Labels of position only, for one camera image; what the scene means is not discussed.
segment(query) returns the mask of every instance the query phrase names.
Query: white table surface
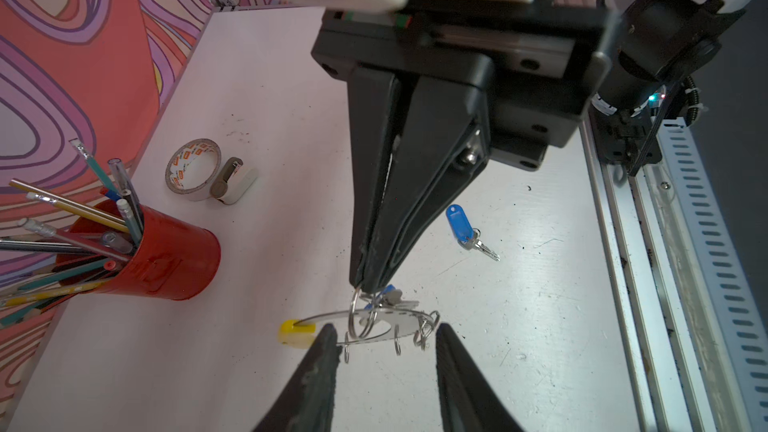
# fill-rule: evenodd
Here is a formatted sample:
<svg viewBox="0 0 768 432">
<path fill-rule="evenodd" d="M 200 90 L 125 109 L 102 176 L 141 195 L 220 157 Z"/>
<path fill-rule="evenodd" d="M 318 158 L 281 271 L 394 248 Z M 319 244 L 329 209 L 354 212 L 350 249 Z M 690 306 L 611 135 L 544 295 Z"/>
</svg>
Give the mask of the white table surface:
<svg viewBox="0 0 768 432">
<path fill-rule="evenodd" d="M 304 353 L 277 341 L 280 324 L 346 308 L 346 84 L 310 57 L 321 15 L 212 17 L 134 184 L 145 205 L 216 234 L 219 271 L 185 302 L 72 299 L 12 432 L 250 430 Z M 258 168 L 237 204 L 186 202 L 166 188 L 168 158 L 200 137 Z M 636 430 L 578 134 L 535 173 L 492 162 L 456 203 L 502 260 L 460 248 L 440 217 L 392 283 L 440 311 L 526 430 Z M 401 357 L 390 343 L 352 347 L 333 429 L 441 430 L 430 345 L 424 353 L 403 341 Z"/>
</svg>

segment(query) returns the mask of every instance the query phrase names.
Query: blue key tag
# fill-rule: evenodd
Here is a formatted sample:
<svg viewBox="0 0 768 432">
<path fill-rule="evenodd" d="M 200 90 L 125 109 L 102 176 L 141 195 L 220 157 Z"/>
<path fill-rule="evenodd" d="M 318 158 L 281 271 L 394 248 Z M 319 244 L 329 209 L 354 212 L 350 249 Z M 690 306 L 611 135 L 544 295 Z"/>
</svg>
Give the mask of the blue key tag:
<svg viewBox="0 0 768 432">
<path fill-rule="evenodd" d="M 456 236 L 460 243 L 466 244 L 472 240 L 475 236 L 475 231 L 469 225 L 469 220 L 461 206 L 456 204 L 449 206 L 446 209 L 446 216 L 448 217 L 448 224 L 451 225 L 451 230 L 453 230 L 453 235 Z"/>
</svg>

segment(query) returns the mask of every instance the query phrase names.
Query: white tape roll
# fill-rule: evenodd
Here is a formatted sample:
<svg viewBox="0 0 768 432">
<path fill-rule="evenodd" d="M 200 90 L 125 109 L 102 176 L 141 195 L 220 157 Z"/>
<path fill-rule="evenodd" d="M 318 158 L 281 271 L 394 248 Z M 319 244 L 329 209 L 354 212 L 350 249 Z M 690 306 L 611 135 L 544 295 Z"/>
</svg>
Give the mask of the white tape roll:
<svg viewBox="0 0 768 432">
<path fill-rule="evenodd" d="M 191 201 L 210 197 L 210 186 L 221 167 L 221 149 L 213 140 L 190 140 L 176 151 L 165 168 L 165 183 Z"/>
</svg>

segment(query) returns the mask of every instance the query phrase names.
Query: patterned wallpaper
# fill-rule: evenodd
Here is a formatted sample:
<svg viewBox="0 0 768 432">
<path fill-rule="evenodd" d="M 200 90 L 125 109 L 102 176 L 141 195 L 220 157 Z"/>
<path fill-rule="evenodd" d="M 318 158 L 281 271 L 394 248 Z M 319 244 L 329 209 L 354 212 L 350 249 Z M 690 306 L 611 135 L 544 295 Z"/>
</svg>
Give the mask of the patterned wallpaper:
<svg viewBox="0 0 768 432">
<path fill-rule="evenodd" d="M 112 157 L 131 164 L 210 9 L 208 0 L 0 0 L 0 235 L 25 233 L 20 217 L 74 221 L 29 203 L 10 178 L 103 199 L 67 140 L 79 137 L 102 166 Z M 0 287 L 53 260 L 0 252 Z M 0 418 L 53 314 L 0 330 Z"/>
</svg>

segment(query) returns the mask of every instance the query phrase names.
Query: red metal cup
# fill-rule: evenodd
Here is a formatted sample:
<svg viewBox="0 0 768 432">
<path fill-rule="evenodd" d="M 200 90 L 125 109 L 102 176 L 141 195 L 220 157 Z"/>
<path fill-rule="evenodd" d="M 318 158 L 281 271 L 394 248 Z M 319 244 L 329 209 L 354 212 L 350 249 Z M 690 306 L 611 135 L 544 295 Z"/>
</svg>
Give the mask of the red metal cup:
<svg viewBox="0 0 768 432">
<path fill-rule="evenodd" d="M 96 205 L 119 216 L 111 200 Z M 94 293 L 140 295 L 183 301 L 192 298 L 214 279 L 221 260 L 216 235 L 142 206 L 144 237 L 136 254 L 120 273 Z M 106 232 L 107 226 L 79 218 L 70 232 Z M 57 257 L 57 262 L 66 256 Z"/>
</svg>

